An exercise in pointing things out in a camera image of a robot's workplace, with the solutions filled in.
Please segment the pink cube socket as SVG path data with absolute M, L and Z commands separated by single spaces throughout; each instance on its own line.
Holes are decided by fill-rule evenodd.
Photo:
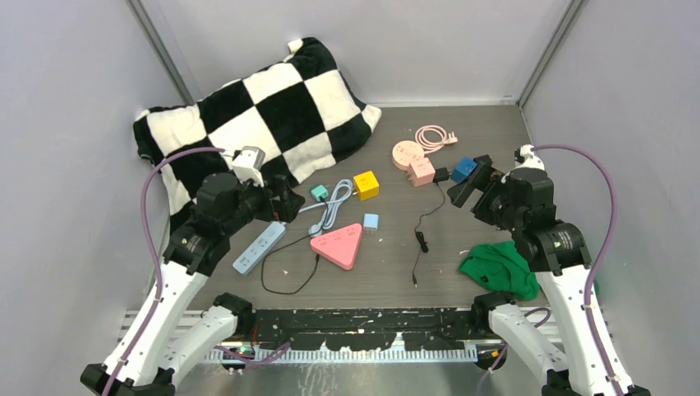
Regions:
M 435 168 L 429 158 L 420 158 L 409 164 L 407 174 L 412 186 L 420 187 L 433 182 Z

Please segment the light blue plug adapter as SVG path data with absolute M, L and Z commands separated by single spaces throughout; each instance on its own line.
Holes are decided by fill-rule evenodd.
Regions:
M 366 213 L 363 216 L 362 229 L 365 233 L 374 233 L 379 229 L 379 215 Z

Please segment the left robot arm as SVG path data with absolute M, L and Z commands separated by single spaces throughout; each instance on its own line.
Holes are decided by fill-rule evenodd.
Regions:
M 184 311 L 230 250 L 230 239 L 253 220 L 290 223 L 305 198 L 284 176 L 255 186 L 233 173 L 203 181 L 189 219 L 156 257 L 156 281 L 126 335 L 102 362 L 87 365 L 80 381 L 96 395 L 173 395 L 193 366 L 226 338 L 246 340 L 256 320 L 246 299 L 223 293 L 180 337 Z

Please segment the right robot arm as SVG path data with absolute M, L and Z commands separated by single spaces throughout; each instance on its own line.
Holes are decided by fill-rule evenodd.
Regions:
M 543 395 L 647 395 L 626 372 L 589 282 L 592 259 L 583 234 L 556 217 L 554 184 L 542 161 L 518 155 L 518 167 L 504 173 L 487 155 L 475 169 L 447 191 L 460 207 L 474 191 L 481 196 L 472 208 L 475 218 L 510 232 L 544 291 L 563 347 L 557 348 L 527 321 L 507 292 L 475 297 L 471 327 L 482 338 L 501 337 L 536 377 Z

